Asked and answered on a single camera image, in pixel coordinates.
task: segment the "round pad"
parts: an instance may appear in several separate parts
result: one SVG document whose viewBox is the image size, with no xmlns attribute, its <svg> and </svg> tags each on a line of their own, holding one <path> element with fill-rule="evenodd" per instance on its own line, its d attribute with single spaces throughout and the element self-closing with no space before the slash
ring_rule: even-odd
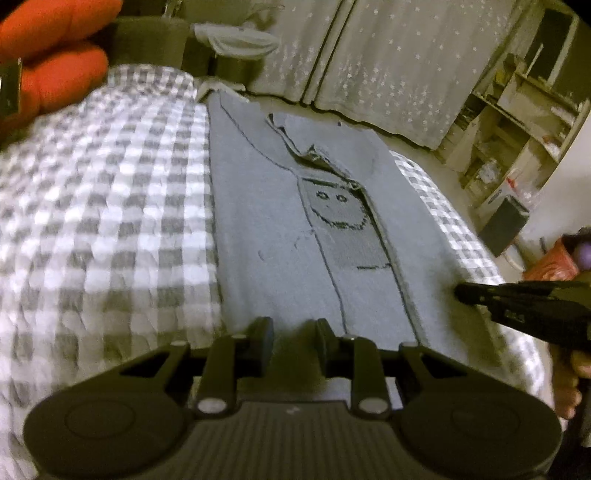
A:
<svg viewBox="0 0 591 480">
<path fill-rule="evenodd" d="M 541 471 L 561 441 L 554 412 L 518 391 L 423 393 L 404 407 L 401 430 L 419 460 L 461 478 Z"/>
<path fill-rule="evenodd" d="M 183 411 L 164 393 L 64 392 L 33 409 L 24 438 L 47 473 L 111 478 L 155 463 L 184 429 Z"/>
</svg>

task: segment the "orange cushion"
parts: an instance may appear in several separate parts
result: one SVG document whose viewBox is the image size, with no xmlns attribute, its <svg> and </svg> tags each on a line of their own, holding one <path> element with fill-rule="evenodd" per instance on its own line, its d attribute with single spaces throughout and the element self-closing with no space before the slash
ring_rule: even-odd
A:
<svg viewBox="0 0 591 480">
<path fill-rule="evenodd" d="M 25 0 L 0 25 L 0 63 L 85 38 L 118 15 L 121 0 Z"/>
<path fill-rule="evenodd" d="M 102 83 L 109 66 L 107 55 L 87 42 L 57 51 L 33 66 L 41 110 L 54 112 L 80 102 Z"/>
</svg>

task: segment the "white wall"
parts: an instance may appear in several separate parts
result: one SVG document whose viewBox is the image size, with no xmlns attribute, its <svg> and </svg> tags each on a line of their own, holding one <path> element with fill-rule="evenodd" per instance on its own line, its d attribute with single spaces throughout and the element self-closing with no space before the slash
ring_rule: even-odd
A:
<svg viewBox="0 0 591 480">
<path fill-rule="evenodd" d="M 540 237 L 550 247 L 563 233 L 591 225 L 591 115 L 540 191 L 539 201 L 520 234 L 529 250 L 537 249 Z"/>
</svg>

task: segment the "black plastic device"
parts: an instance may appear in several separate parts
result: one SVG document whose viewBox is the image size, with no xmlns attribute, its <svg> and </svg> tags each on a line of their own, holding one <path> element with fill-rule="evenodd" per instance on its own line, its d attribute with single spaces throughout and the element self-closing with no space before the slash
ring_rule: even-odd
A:
<svg viewBox="0 0 591 480">
<path fill-rule="evenodd" d="M 456 297 L 484 305 L 494 322 L 562 347 L 591 352 L 591 287 L 576 281 L 525 281 L 497 286 L 464 283 Z M 581 379 L 583 401 L 569 422 L 550 471 L 554 480 L 591 479 L 591 381 Z"/>
<path fill-rule="evenodd" d="M 261 318 L 209 349 L 171 344 L 52 395 L 24 426 L 41 478 L 525 480 L 560 446 L 536 398 L 420 346 L 335 337 L 326 320 L 320 369 L 351 380 L 349 406 L 239 402 L 237 379 L 264 375 L 272 343 Z"/>
</svg>

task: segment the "orange pillow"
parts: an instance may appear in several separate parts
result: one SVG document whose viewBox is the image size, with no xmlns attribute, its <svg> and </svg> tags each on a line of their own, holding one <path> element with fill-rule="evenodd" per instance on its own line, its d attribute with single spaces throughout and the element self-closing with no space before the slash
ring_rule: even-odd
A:
<svg viewBox="0 0 591 480">
<path fill-rule="evenodd" d="M 82 100 L 105 77 L 105 52 L 82 41 L 119 14 L 122 0 L 26 0 L 0 24 L 0 63 L 22 58 L 21 111 L 0 134 Z"/>
</svg>

